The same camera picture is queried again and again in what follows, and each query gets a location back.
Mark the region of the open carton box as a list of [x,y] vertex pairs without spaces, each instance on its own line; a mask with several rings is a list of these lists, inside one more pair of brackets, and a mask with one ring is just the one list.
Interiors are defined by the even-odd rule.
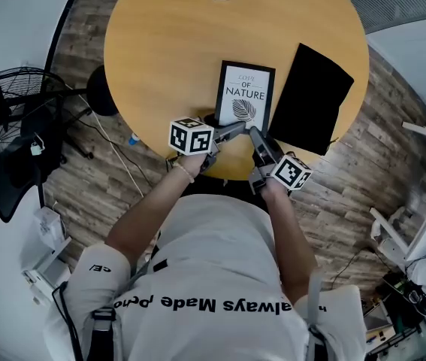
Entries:
[[390,295],[364,314],[366,351],[369,353],[396,335],[415,329],[424,317],[410,302]]

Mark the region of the pile of black equipment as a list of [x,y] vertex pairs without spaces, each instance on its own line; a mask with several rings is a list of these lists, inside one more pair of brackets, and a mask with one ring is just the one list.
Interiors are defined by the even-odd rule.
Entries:
[[416,312],[426,317],[426,293],[403,274],[388,272],[382,277],[384,283],[411,304]]

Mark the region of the round wooden table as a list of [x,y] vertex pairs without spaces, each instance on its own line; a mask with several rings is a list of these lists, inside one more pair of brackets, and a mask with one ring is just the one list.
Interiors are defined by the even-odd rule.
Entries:
[[171,158],[170,122],[216,109],[222,61],[276,70],[270,118],[299,44],[354,79],[333,138],[355,120],[368,84],[364,29],[350,0],[118,0],[104,67],[113,101],[153,152]]

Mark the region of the person's left forearm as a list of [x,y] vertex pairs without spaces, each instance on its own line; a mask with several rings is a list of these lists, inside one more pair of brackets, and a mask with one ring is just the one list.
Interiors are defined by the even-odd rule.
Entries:
[[122,253],[130,263],[136,262],[191,180],[198,176],[204,159],[204,154],[183,157],[186,168],[174,166],[146,196],[118,219],[105,244]]

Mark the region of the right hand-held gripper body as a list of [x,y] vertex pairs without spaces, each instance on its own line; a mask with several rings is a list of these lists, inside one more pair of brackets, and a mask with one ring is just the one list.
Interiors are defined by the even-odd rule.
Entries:
[[313,171],[291,151],[283,154],[277,161],[267,156],[267,162],[257,162],[248,181],[254,194],[265,185],[267,179],[274,179],[289,192],[300,190]]

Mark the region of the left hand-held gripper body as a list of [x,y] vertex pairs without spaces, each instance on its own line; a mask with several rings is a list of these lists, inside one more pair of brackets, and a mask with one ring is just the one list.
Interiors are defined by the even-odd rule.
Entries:
[[183,165],[183,157],[205,155],[199,173],[209,171],[219,154],[219,126],[205,123],[199,118],[181,117],[170,122],[168,146],[177,153],[170,158],[174,165]]

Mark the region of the black framed nature print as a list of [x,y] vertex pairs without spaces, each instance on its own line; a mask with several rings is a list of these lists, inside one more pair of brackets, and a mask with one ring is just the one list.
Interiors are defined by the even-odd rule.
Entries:
[[238,121],[267,134],[276,70],[244,62],[222,61],[215,120],[220,126]]

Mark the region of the black office chair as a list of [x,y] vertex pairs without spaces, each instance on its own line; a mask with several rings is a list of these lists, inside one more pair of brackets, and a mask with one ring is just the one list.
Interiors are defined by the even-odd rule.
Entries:
[[[39,118],[26,118],[25,135],[16,137],[10,147],[0,153],[0,220],[7,223],[14,215],[25,194],[34,186],[42,187],[49,175],[67,159],[62,145],[68,144],[82,157],[93,159],[91,152],[84,150],[68,134],[68,129],[81,117],[90,115],[92,110],[84,109],[77,115],[64,120],[61,114],[50,115],[41,112]],[[45,143],[45,150],[33,156],[30,146],[35,133]]]

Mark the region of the small white gadget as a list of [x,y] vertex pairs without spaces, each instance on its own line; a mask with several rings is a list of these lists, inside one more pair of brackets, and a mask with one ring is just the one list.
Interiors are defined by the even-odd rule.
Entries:
[[39,134],[35,133],[30,146],[30,151],[33,156],[39,156],[45,150],[45,143]]

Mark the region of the white wrapped box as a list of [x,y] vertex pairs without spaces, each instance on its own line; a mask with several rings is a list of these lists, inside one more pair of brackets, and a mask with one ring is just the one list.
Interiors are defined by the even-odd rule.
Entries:
[[62,219],[51,208],[42,207],[34,213],[38,235],[50,249],[58,249],[65,241]]

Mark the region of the black cloth pouch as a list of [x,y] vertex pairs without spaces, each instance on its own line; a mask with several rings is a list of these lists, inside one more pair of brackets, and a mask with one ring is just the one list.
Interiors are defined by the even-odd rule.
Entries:
[[323,156],[333,139],[340,106],[354,83],[337,63],[299,44],[268,134]]

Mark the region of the person's right forearm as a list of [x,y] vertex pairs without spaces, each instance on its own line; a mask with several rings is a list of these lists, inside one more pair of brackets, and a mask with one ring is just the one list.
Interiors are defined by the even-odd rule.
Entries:
[[268,179],[261,190],[270,221],[283,292],[294,304],[308,293],[310,276],[318,267],[313,249],[302,232],[286,188]]

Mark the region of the black standing fan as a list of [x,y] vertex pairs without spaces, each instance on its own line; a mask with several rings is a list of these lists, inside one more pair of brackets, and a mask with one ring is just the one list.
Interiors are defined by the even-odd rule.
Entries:
[[104,66],[90,75],[84,88],[67,87],[64,80],[36,67],[0,71],[0,153],[14,145],[38,143],[54,123],[62,123],[66,99],[78,96],[87,101],[84,114],[118,113],[110,94]]

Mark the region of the person in white shirt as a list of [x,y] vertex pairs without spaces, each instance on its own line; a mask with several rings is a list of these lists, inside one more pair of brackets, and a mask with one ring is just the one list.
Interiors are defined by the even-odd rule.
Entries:
[[358,288],[307,297],[282,291],[266,212],[217,195],[182,197],[158,251],[134,278],[123,254],[86,248],[58,299],[84,361],[364,361]]

